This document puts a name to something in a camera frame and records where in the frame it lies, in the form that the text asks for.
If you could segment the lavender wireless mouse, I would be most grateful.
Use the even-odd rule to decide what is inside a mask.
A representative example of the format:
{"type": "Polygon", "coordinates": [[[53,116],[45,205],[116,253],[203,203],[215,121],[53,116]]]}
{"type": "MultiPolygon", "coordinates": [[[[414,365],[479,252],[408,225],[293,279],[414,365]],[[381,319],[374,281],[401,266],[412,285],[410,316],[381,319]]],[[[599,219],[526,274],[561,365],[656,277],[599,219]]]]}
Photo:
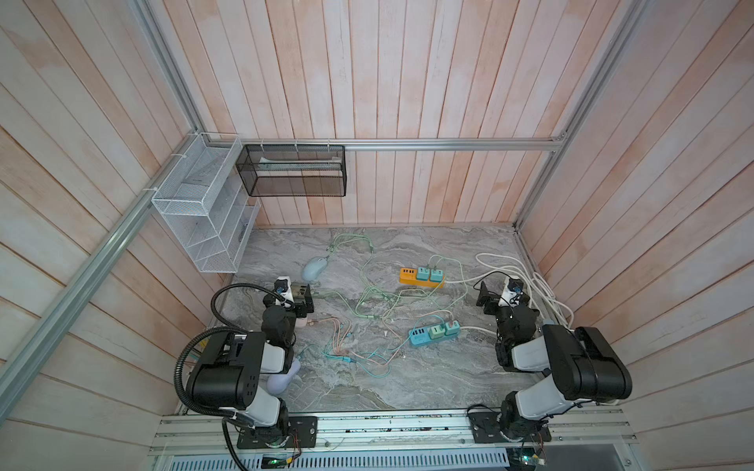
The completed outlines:
{"type": "Polygon", "coordinates": [[[269,375],[266,382],[266,390],[272,396],[281,396],[289,388],[296,375],[300,372],[300,359],[295,358],[287,373],[269,375]]]}

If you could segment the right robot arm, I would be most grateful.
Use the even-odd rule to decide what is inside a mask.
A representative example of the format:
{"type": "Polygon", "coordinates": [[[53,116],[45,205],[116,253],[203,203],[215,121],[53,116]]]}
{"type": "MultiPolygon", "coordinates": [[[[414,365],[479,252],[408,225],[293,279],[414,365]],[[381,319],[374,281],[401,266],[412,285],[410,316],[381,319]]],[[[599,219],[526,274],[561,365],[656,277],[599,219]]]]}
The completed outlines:
{"type": "Polygon", "coordinates": [[[483,281],[474,288],[476,305],[496,319],[499,365],[508,372],[543,375],[502,402],[498,424],[505,439],[522,442],[549,419],[581,404],[615,402],[631,395],[630,373],[598,329],[538,325],[539,311],[530,306],[520,279],[510,279],[505,294],[492,292],[483,281]]]}

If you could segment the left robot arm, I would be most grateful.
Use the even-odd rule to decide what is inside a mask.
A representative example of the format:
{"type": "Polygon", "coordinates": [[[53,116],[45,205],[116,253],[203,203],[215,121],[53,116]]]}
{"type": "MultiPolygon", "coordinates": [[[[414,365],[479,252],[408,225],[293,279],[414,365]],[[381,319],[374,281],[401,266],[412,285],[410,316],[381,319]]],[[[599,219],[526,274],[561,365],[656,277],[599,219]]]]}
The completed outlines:
{"type": "Polygon", "coordinates": [[[232,455],[241,449],[310,449],[316,442],[318,420],[291,416],[282,394],[300,372],[296,328],[314,312],[308,285],[278,278],[272,288],[237,283],[220,288],[210,300],[219,326],[191,339],[179,354],[174,370],[176,394],[200,415],[221,420],[232,455]],[[217,306],[230,290],[255,290],[263,295],[261,326],[256,331],[225,318],[217,306]]]}

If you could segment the light green USB charger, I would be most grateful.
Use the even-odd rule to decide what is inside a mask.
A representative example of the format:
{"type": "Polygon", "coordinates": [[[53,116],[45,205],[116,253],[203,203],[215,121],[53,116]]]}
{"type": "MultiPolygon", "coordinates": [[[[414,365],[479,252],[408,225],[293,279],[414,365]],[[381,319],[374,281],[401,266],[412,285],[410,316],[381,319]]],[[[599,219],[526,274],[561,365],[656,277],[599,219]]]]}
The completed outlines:
{"type": "Polygon", "coordinates": [[[428,336],[432,340],[437,340],[445,337],[446,328],[443,324],[432,326],[428,329],[428,336]]]}

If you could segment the blue power strip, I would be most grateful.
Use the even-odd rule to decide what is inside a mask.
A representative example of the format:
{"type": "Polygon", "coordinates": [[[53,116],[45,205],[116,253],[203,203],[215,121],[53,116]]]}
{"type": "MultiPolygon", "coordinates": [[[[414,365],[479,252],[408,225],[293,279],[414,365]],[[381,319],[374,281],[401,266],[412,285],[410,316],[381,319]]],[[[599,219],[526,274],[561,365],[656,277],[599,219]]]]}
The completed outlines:
{"type": "Polygon", "coordinates": [[[410,331],[408,340],[413,347],[425,347],[432,343],[457,339],[459,333],[461,333],[461,325],[458,321],[453,321],[413,329],[410,331]]]}

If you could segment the teal USB charger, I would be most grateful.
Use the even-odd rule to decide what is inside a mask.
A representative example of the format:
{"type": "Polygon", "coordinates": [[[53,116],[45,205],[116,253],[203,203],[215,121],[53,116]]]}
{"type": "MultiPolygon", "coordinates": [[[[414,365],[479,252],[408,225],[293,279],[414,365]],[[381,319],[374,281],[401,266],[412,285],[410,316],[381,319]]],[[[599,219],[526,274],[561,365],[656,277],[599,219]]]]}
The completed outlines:
{"type": "Polygon", "coordinates": [[[444,329],[446,337],[455,337],[459,335],[461,325],[459,325],[458,321],[447,322],[444,324],[444,329]]]}

